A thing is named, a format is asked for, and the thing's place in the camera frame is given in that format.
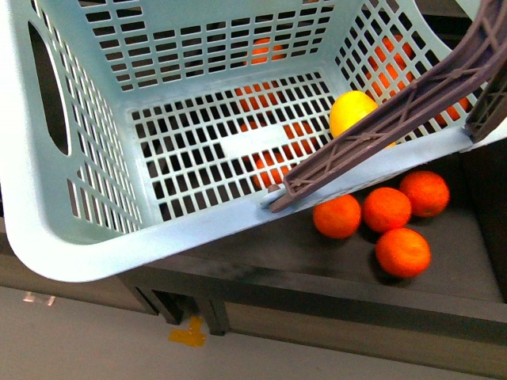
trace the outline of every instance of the light blue plastic basket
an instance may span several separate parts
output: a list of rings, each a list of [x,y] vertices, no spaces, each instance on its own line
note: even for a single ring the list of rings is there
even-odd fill
[[[431,120],[297,206],[260,206],[260,153],[283,158],[265,174],[273,180],[271,169],[330,141],[338,95],[369,90],[381,104],[398,91],[394,80],[380,96],[372,90],[368,58],[382,38],[402,35],[379,66],[400,53],[404,84],[449,53],[411,0],[8,0],[0,13],[7,232],[14,252],[49,278],[110,276],[471,146],[463,117],[444,114],[443,131]],[[62,98],[59,148],[44,116],[59,100],[42,99],[30,29]],[[250,98],[258,109],[244,107]],[[304,135],[294,123],[308,126]]]

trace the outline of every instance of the basket bottom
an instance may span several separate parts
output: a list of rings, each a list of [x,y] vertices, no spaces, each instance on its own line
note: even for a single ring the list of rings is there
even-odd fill
[[[314,71],[133,112],[151,206],[167,221],[280,183],[332,139],[333,102]]]

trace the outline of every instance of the yellow lemon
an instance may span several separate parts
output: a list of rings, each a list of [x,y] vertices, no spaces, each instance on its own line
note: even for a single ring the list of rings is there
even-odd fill
[[[334,102],[330,114],[330,130],[334,138],[363,119],[379,106],[361,91],[348,91]]]

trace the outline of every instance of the orange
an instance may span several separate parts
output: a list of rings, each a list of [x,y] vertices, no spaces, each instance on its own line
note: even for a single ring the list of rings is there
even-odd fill
[[[434,172],[420,170],[406,175],[399,185],[412,205],[412,214],[429,217],[441,213],[449,204],[451,193],[444,178]]]
[[[271,85],[268,82],[263,82],[262,87],[264,87],[265,90],[269,90],[271,88],[278,87],[278,85],[276,82],[272,82]],[[242,89],[235,89],[234,91],[236,92],[236,95],[239,97],[243,94],[250,95],[251,93],[253,93],[253,91],[255,91],[256,93],[260,93],[261,92],[261,85],[259,85],[258,83],[254,84],[253,90],[252,90],[251,86],[246,85]],[[257,111],[261,106],[264,108],[267,108],[267,107],[270,107],[271,105],[278,104],[278,100],[276,99],[274,93],[269,93],[267,98],[265,95],[258,95],[257,97],[252,96],[252,97],[249,97],[248,99],[241,99],[239,101],[239,104],[241,105],[241,108],[243,108],[244,112],[248,112],[250,110],[250,104],[251,104],[251,107],[254,111]]]
[[[345,239],[352,236],[361,223],[361,206],[347,194],[314,207],[314,225],[328,238]]]
[[[261,123],[261,127],[265,127],[266,124],[264,123]],[[253,129],[258,129],[259,128],[259,124],[255,123],[254,121],[250,121],[248,123],[248,125],[246,124],[242,124],[241,127],[239,127],[239,130],[241,132],[247,132],[247,131],[252,131]]]
[[[429,244],[408,228],[386,232],[375,246],[375,255],[384,271],[401,278],[422,273],[431,262]]]
[[[396,42],[401,41],[403,38],[399,34],[396,34],[393,37],[395,38]],[[382,38],[382,43],[383,46],[387,49],[387,51],[390,53],[392,53],[393,50],[395,49],[395,45],[392,43],[389,37]],[[406,56],[409,57],[409,59],[412,59],[414,57],[414,51],[412,50],[412,47],[408,43],[404,43],[402,49],[405,52]],[[379,61],[381,63],[384,63],[386,60],[386,55],[384,54],[383,50],[379,46],[377,46],[374,52]],[[370,63],[370,65],[372,65],[373,70],[377,70],[379,68],[379,65],[372,57],[368,58],[368,62]],[[395,54],[395,62],[400,69],[404,69],[406,67],[406,62],[399,53]]]
[[[405,226],[412,215],[408,197],[395,188],[377,188],[363,203],[363,220],[381,234]]]
[[[378,107],[366,93],[357,90],[343,93],[331,108],[331,135],[338,137]]]
[[[470,101],[466,97],[461,99],[459,101],[459,105],[466,111],[470,111]],[[449,114],[449,117],[452,119],[452,121],[457,121],[459,119],[459,113],[456,111],[456,108],[454,106],[448,107],[446,110],[446,113]],[[444,117],[440,114],[435,116],[435,120],[441,127],[447,126],[447,122],[445,121]]]
[[[255,41],[253,44],[254,45],[260,45],[260,44],[269,44],[269,41],[270,39],[269,38],[261,38],[260,40],[257,40]],[[279,51],[279,50],[282,50],[283,47],[281,45],[276,45],[273,50],[274,51]],[[269,52],[269,47],[258,47],[257,49],[254,49],[252,51],[252,55],[260,55],[260,54],[266,54]],[[274,55],[271,60],[272,61],[277,61],[278,59],[283,59],[285,58],[285,54],[278,54],[278,55]],[[261,58],[254,58],[252,59],[252,64],[253,65],[256,65],[258,63],[265,63],[265,62],[268,62],[268,57],[261,57]]]
[[[306,123],[304,121],[301,123],[294,123],[292,125],[292,128],[290,125],[284,125],[284,131],[289,139],[294,139],[296,136],[301,137],[301,136],[309,135],[309,134],[313,133],[310,125],[308,125],[308,123]],[[310,144],[315,145],[316,143],[317,143],[317,139],[315,137],[310,140],[301,140],[300,145],[297,142],[294,142],[292,144],[292,149],[294,150],[294,153],[297,157],[301,157],[305,154],[305,152],[306,152],[306,154],[310,154],[311,153],[311,145]],[[287,157],[292,156],[292,152],[288,146],[284,147],[284,152],[287,155]]]
[[[387,88],[389,88],[389,86],[391,85],[391,79],[396,80],[396,79],[398,79],[398,76],[399,76],[398,71],[390,63],[387,64],[386,68],[387,68],[387,73],[389,74],[388,76],[385,75],[385,73],[383,73],[383,72],[378,74],[378,78],[379,78],[380,82],[382,83],[382,86],[380,86],[377,81],[374,81],[372,83],[372,88],[378,97],[381,97],[383,95],[384,91]],[[366,79],[370,79],[371,77],[372,77],[371,73],[366,73]],[[414,80],[414,75],[409,71],[406,74],[406,79],[409,82],[412,82]],[[404,82],[400,81],[400,82],[398,82],[397,87],[400,90],[402,90],[406,87],[406,85]],[[395,95],[395,92],[391,91],[391,93],[389,93],[389,95],[393,96],[393,95]]]
[[[284,158],[282,157],[282,155],[280,153],[275,153],[274,156],[275,156],[276,162],[278,162],[278,163],[284,162]],[[273,161],[273,157],[271,156],[271,154],[269,152],[264,152],[263,157],[265,159],[267,166],[275,165],[275,162]],[[255,162],[255,166],[257,166],[258,170],[265,168],[264,162],[262,161],[261,158],[257,159],[257,161]],[[283,181],[283,178],[280,175],[280,171],[282,172],[283,175],[285,175],[288,173],[288,170],[289,170],[289,168],[287,166],[282,166],[280,168],[280,170],[271,169],[271,175],[273,176],[274,183],[281,184]],[[273,180],[269,177],[269,175],[266,171],[261,173],[261,179],[262,179],[262,184],[264,186],[261,186],[261,182],[259,181],[259,178],[257,176],[255,176],[253,178],[253,182],[255,183],[255,185],[258,188],[263,188],[263,187],[268,188],[269,186],[271,186],[273,184]]]

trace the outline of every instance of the basket handle hole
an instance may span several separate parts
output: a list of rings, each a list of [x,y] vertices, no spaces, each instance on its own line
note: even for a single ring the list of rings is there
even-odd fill
[[[55,76],[55,68],[51,63],[48,46],[31,23],[29,23],[29,33],[48,132],[58,149],[68,155],[69,143],[63,112],[63,99]]]

